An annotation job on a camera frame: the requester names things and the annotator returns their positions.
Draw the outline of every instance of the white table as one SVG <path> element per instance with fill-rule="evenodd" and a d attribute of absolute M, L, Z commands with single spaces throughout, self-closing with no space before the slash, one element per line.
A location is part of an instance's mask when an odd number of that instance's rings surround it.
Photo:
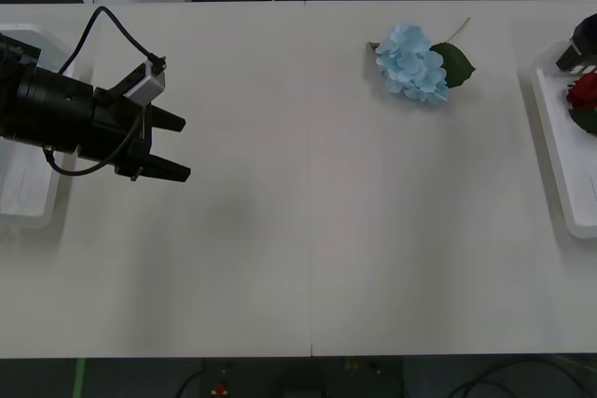
<path fill-rule="evenodd" d="M 22 10 L 1 7 L 2 20 L 29 18 Z M 62 180 L 48 229 L 5 229 L 0 355 L 311 354 L 304 5 L 114 12 L 168 57 L 155 104 L 187 126 L 156 131 L 153 154 L 192 174 L 185 184 L 110 169 Z M 93 83 L 109 88 L 144 58 L 100 25 Z"/>
<path fill-rule="evenodd" d="M 595 7 L 307 6 L 315 355 L 597 350 L 597 243 L 565 230 L 517 76 Z M 468 16 L 478 70 L 451 103 L 394 100 L 366 42 L 397 20 L 445 40 Z"/>
<path fill-rule="evenodd" d="M 193 173 L 66 180 L 48 229 L 1 229 L 0 355 L 596 351 L 597 242 L 563 225 L 524 74 L 594 5 L 115 8 L 168 57 L 156 105 L 187 119 L 153 152 Z M 0 12 L 71 46 L 90 15 Z M 468 16 L 478 71 L 447 107 L 384 90 L 367 41 Z M 97 43 L 100 86 L 142 60 L 107 21 Z"/>

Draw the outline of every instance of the blue hydrangea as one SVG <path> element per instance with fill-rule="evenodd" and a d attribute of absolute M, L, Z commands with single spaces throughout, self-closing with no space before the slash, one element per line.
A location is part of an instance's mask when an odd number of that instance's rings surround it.
<path fill-rule="evenodd" d="M 390 28 L 389 39 L 376 49 L 377 65 L 385 84 L 393 93 L 403 92 L 421 103 L 443 103 L 448 100 L 446 70 L 443 57 L 431 51 L 431 42 L 421 27 L 400 22 Z"/>

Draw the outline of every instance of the robotic arm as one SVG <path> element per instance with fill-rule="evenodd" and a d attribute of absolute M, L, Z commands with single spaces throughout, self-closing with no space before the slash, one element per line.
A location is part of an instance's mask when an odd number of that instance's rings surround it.
<path fill-rule="evenodd" d="M 186 124 L 151 104 L 165 89 L 165 58 L 145 50 L 147 61 L 108 90 L 62 75 L 102 11 L 116 20 L 106 8 L 98 8 L 77 50 L 58 74 L 37 66 L 38 48 L 0 34 L 0 135 L 40 146 L 60 174 L 80 176 L 110 164 L 116 174 L 133 181 L 144 176 L 185 182 L 189 168 L 149 154 L 153 128 L 180 132 Z M 118 20 L 115 24 L 123 30 Z M 68 172 L 56 164 L 53 151 L 77 152 L 80 158 L 98 163 Z"/>

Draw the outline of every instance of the green leaf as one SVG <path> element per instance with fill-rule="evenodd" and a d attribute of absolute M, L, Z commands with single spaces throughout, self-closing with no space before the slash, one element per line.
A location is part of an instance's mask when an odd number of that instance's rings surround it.
<path fill-rule="evenodd" d="M 458 47 L 448 42 L 435 44 L 431 49 L 444 57 L 443 68 L 448 73 L 446 83 L 448 83 L 450 89 L 462 86 L 476 70 L 465 54 Z"/>
<path fill-rule="evenodd" d="M 570 109 L 568 112 L 581 129 L 597 134 L 597 112 L 594 109 Z"/>

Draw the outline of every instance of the red flower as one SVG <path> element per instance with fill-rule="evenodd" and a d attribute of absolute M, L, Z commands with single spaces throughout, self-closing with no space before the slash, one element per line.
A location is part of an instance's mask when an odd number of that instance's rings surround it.
<path fill-rule="evenodd" d="M 582 76 L 566 96 L 573 109 L 597 108 L 597 74 Z"/>

